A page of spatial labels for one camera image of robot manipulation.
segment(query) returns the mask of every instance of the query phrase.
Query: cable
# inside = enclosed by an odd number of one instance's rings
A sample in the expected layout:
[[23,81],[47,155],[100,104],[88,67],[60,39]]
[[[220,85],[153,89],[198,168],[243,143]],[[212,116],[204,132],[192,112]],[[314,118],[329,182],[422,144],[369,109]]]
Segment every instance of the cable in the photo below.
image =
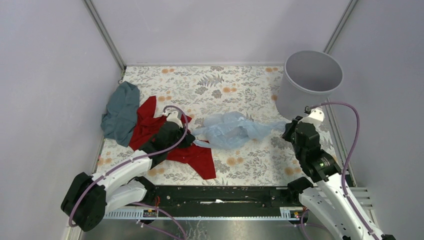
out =
[[[355,149],[355,147],[357,145],[357,142],[358,142],[359,129],[360,129],[360,126],[361,126],[360,119],[359,119],[359,113],[358,113],[358,111],[356,110],[356,108],[354,106],[352,106],[352,105],[350,105],[348,103],[345,103],[345,102],[340,102],[340,101],[323,102],[321,104],[311,106],[310,108],[311,109],[315,109],[315,108],[318,108],[320,106],[325,106],[325,105],[343,105],[343,106],[349,107],[355,113],[355,116],[356,116],[356,132],[355,132],[355,138],[353,139],[352,147],[350,148],[350,151],[347,154],[346,162],[344,163],[343,170],[341,172],[341,187],[343,189],[343,193],[346,196],[347,201],[349,202],[350,206],[352,207],[353,211],[356,213],[356,215],[358,216],[358,218],[360,219],[360,221],[362,222],[362,224],[368,230],[368,233],[373,233],[374,232],[373,229],[370,227],[370,225],[368,224],[368,222],[364,219],[364,217],[362,216],[361,212],[355,206],[354,201],[349,196],[348,189],[346,188],[346,181],[345,181],[346,172],[348,171],[349,161],[351,160],[352,153],[354,152],[354,149]],[[380,240],[375,233],[372,234],[372,237],[375,240]]]
[[306,233],[305,224],[304,224],[304,218],[305,218],[305,215],[306,215],[307,212],[309,212],[309,209],[307,209],[306,211],[304,211],[302,213],[302,216],[300,217],[300,227],[302,228],[303,235],[305,235],[306,239],[307,240],[311,240],[311,238],[309,237],[309,235]]
[[121,162],[120,164],[118,164],[117,166],[115,166],[115,167],[113,167],[111,170],[109,170],[109,171],[107,171],[106,173],[105,173],[105,175],[103,176],[103,175],[101,175],[99,178],[97,178],[96,180],[94,180],[85,190],[84,190],[84,192],[82,192],[82,194],[81,194],[81,196],[78,198],[78,200],[76,201],[76,203],[75,203],[75,205],[73,206],[73,208],[72,208],[72,211],[70,212],[70,215],[69,215],[69,220],[68,220],[68,224],[69,224],[69,226],[70,227],[76,227],[77,225],[76,224],[73,224],[72,223],[72,220],[74,219],[74,215],[75,215],[75,212],[77,211],[77,208],[78,208],[78,206],[80,205],[80,203],[81,203],[81,201],[83,200],[83,198],[87,195],[87,193],[91,190],[91,188],[93,188],[93,186],[94,185],[96,185],[100,180],[102,180],[102,179],[106,179],[106,177],[108,176],[108,175],[110,175],[111,173],[113,173],[114,171],[116,171],[117,169],[119,169],[119,168],[121,168],[122,166],[125,166],[126,164],[129,164],[129,163],[131,163],[131,162],[133,162],[133,161],[135,161],[135,160],[139,160],[139,159],[144,159],[144,158],[148,158],[148,157],[151,157],[151,156],[154,156],[154,155],[158,155],[158,154],[162,154],[162,153],[165,153],[165,152],[167,152],[167,151],[169,151],[169,150],[172,150],[173,148],[175,148],[176,146],[178,146],[178,144],[180,144],[183,140],[184,140],[184,138],[186,137],[186,135],[187,135],[187,131],[189,130],[189,120],[187,119],[187,116],[186,116],[186,114],[183,112],[183,110],[181,110],[179,107],[177,107],[177,106],[173,106],[173,105],[167,105],[167,106],[165,106],[164,108],[163,108],[163,111],[165,112],[165,110],[167,109],[167,108],[174,108],[174,109],[177,109],[181,114],[182,114],[182,116],[184,117],[184,120],[185,120],[185,128],[184,128],[184,133],[182,134],[182,137],[174,144],[174,145],[172,145],[172,146],[170,146],[170,147],[168,147],[168,148],[166,148],[166,149],[163,149],[163,150],[160,150],[160,151],[157,151],[157,152],[152,152],[152,153],[148,153],[148,154],[145,154],[145,155],[142,155],[142,156],[137,156],[137,157],[134,157],[133,159],[128,159],[128,160],[126,160],[126,161],[124,161],[124,162]]
[[169,233],[169,232],[167,232],[167,231],[165,231],[165,230],[162,230],[162,229],[160,229],[160,228],[158,228],[158,227],[155,227],[155,226],[150,226],[149,224],[141,224],[141,227],[143,228],[143,227],[147,227],[147,228],[149,228],[149,229],[153,229],[153,230],[156,230],[156,231],[158,231],[158,232],[161,232],[161,233],[163,233],[163,234],[166,234],[166,235],[168,235],[168,236],[170,236],[171,238],[174,238],[174,239],[177,239],[177,240],[184,240],[184,239],[182,239],[182,238],[179,238],[179,237],[177,237],[177,236],[174,236],[174,235],[172,235],[171,233]]
[[[156,210],[156,211],[159,211],[159,212],[161,212],[161,213],[163,213],[163,214],[165,214],[168,218],[170,218],[177,226],[178,226],[178,228],[181,230],[181,232],[182,232],[182,235],[184,236],[184,240],[186,240],[187,239],[187,234],[186,234],[186,232],[184,231],[184,229],[183,229],[183,227],[181,226],[181,224],[177,221],[177,220],[175,220],[175,218],[173,218],[169,213],[167,213],[166,211],[164,211],[164,210],[162,210],[162,209],[160,209],[160,208],[158,208],[158,207],[155,207],[155,206],[150,206],[150,205],[147,205],[147,204],[144,204],[144,203],[141,203],[141,202],[133,202],[133,203],[131,203],[131,204],[134,204],[134,205],[138,205],[138,206],[142,206],[142,207],[147,207],[147,208],[152,208],[152,209],[154,209],[154,210]],[[167,232],[167,231],[165,231],[165,230],[161,230],[161,231],[159,231],[159,232],[161,232],[161,233],[165,233],[165,234],[171,234],[171,233],[169,233],[169,232]]]

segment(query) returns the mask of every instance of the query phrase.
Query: white robotic arm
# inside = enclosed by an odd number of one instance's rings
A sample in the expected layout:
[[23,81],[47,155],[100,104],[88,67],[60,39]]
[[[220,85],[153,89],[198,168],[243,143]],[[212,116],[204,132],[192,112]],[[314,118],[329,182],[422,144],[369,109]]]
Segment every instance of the white robotic arm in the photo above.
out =
[[[130,157],[131,162],[125,164],[100,180],[97,185],[104,186],[106,191],[105,214],[130,203],[141,201],[146,195],[146,188],[136,180],[135,176],[147,172],[152,167],[152,159],[149,157],[133,160],[136,157],[145,156],[147,153],[136,150]],[[93,179],[102,176],[103,173],[94,173]]]
[[[371,221],[349,187],[347,195],[360,215],[344,194],[340,167],[331,155],[321,149],[316,128],[323,120],[324,112],[321,108],[315,108],[307,117],[298,116],[287,124],[283,138],[293,144],[302,170],[325,193],[332,205],[321,197],[305,177],[289,183],[289,188],[298,192],[299,202],[317,216],[335,239],[394,240],[392,235],[384,235]],[[367,222],[371,231],[367,230],[360,218]]]

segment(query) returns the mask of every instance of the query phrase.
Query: red cloth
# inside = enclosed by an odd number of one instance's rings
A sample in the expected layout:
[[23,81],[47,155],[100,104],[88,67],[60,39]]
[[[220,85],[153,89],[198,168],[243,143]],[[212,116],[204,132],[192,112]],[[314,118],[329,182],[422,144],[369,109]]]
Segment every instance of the red cloth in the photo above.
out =
[[[144,143],[149,141],[152,135],[156,134],[162,125],[167,121],[165,116],[154,118],[156,110],[156,96],[149,97],[137,110],[137,124],[134,128],[129,146],[135,151]],[[210,148],[196,146],[191,144],[187,148],[175,148],[168,153],[167,160],[177,161],[183,164],[189,164],[203,179],[214,179],[215,173],[214,160]]]

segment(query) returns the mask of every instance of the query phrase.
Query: gray cloth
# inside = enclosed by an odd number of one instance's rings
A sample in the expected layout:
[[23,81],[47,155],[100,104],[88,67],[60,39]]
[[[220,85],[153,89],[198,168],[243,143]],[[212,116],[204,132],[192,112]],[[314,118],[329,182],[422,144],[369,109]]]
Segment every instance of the gray cloth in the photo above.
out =
[[119,145],[128,147],[137,123],[140,106],[140,90],[124,81],[110,97],[106,114],[101,118],[101,129],[107,139],[115,139]]

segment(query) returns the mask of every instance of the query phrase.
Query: light blue cloth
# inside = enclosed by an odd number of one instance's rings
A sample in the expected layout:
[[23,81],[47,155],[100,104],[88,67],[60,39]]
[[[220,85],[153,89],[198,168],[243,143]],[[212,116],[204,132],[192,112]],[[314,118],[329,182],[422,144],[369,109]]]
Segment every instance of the light blue cloth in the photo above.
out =
[[232,111],[224,114],[213,114],[203,121],[204,127],[191,132],[194,136],[203,134],[209,143],[195,140],[194,144],[204,148],[236,149],[242,147],[250,139],[261,141],[271,130],[286,129],[285,121],[268,124],[246,119],[240,112]]
[[124,81],[110,97],[106,114],[101,118],[101,129],[107,139],[115,139],[119,145],[128,147],[137,123],[140,107],[140,90]]

